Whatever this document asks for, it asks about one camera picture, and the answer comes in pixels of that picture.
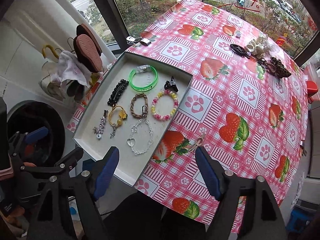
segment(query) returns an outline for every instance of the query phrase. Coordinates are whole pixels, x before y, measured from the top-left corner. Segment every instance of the table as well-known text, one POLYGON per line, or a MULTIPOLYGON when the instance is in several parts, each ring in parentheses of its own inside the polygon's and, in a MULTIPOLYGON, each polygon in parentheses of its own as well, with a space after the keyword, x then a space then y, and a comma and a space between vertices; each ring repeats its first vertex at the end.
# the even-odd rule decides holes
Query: table
MULTIPOLYGON (((259 34, 254 26, 222 9, 182 0, 142 34, 152 41, 149 46, 128 49, 193 74, 170 131, 135 185, 138 190, 209 224, 218 202, 205 187, 194 153, 184 150, 188 141, 192 144, 204 134, 203 146, 225 169, 245 178, 264 176, 276 201, 284 199, 306 135, 307 88, 303 73, 279 47, 273 56, 292 72, 282 80, 265 73, 255 60, 231 51, 231 43, 244 47, 259 34), (236 38, 236 30, 241 38, 236 38)), ((78 108, 68 129, 75 130, 82 111, 78 108)), ((244 204, 240 198, 233 232, 241 224, 244 204)))

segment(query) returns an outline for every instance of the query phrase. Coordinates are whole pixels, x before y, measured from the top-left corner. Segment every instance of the black beaded hair clip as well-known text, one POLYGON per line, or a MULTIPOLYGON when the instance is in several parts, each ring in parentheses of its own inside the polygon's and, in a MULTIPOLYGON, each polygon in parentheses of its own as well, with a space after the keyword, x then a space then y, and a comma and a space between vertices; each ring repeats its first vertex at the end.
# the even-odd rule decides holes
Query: black beaded hair clip
POLYGON ((174 92, 178 93, 178 88, 177 88, 177 85, 176 85, 176 82, 174 81, 174 77, 172 76, 171 77, 171 81, 167 80, 164 84, 164 89, 167 90, 167 89, 172 89, 174 92))
POLYGON ((116 85, 115 89, 113 90, 112 94, 110 95, 108 106, 115 106, 122 95, 125 88, 128 86, 129 81, 127 80, 120 80, 120 82, 116 85))

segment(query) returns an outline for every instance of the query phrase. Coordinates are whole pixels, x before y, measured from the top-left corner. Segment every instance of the slipper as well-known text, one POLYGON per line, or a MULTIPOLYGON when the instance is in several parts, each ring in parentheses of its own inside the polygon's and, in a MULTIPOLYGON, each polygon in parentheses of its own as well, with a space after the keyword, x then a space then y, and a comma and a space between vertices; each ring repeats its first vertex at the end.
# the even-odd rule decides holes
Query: slipper
POLYGON ((96 46, 96 49, 99 53, 99 56, 101 56, 101 53, 102 53, 101 47, 87 26, 85 26, 84 24, 78 25, 76 33, 77 33, 77 36, 79 36, 81 34, 85 34, 85 35, 89 36, 91 38, 91 40, 93 41, 94 45, 96 46))
POLYGON ((102 71, 102 61, 91 38, 85 34, 76 36, 73 46, 78 60, 91 72, 102 71))

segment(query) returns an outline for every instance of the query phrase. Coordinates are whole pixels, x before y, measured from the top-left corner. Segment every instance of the window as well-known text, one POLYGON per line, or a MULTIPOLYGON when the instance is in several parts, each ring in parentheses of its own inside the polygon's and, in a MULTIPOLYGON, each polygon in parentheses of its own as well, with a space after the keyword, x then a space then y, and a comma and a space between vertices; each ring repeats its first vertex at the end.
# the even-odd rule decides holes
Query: window
POLYGON ((93 0, 69 0, 69 2, 80 12, 106 44, 116 42, 93 0))
MULTIPOLYGON (((177 1, 179 0, 116 0, 116 3, 130 35, 140 37, 146 27, 177 1)), ((310 25, 313 21, 299 0, 204 0, 204 2, 222 8, 254 25, 268 34, 292 58, 304 49, 317 30, 310 25)))

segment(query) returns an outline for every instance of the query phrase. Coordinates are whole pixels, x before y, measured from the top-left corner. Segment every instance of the clear beaded bracelet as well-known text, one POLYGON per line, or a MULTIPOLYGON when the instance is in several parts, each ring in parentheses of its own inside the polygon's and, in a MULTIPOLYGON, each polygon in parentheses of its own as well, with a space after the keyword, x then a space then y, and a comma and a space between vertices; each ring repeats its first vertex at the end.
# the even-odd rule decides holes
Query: clear beaded bracelet
POLYGON ((166 121, 166 120, 169 120, 171 117, 173 117, 174 113, 177 111, 177 108, 178 108, 178 98, 177 98, 176 94, 173 93, 172 91, 169 91, 169 90, 162 90, 156 95, 156 97, 152 101, 151 113, 154 118, 156 118, 158 120, 166 121), (162 116, 162 115, 159 115, 156 113, 155 105, 158 102, 159 98, 162 97, 163 95, 168 95, 173 98, 174 105, 173 105, 172 111, 170 112, 170 115, 167 114, 167 115, 162 116))
POLYGON ((145 152, 147 152, 151 146, 151 144, 153 144, 152 141, 152 128, 151 128, 151 124, 149 122, 149 120, 147 119, 147 113, 148 113, 148 108, 147 106, 142 106, 142 118, 139 120, 139 122, 137 122, 132 128, 131 128, 131 134, 130 134, 130 138, 127 139, 127 143, 128 145, 131 147, 131 150, 133 152, 134 155, 139 155, 139 154, 143 154, 145 152), (149 133, 150 133, 150 139, 148 141, 148 146, 144 151, 138 151, 135 150, 133 148, 134 144, 135 144, 135 139, 133 138, 133 134, 137 132, 137 127, 142 123, 142 122, 146 122, 146 124, 148 125, 149 128, 149 133))

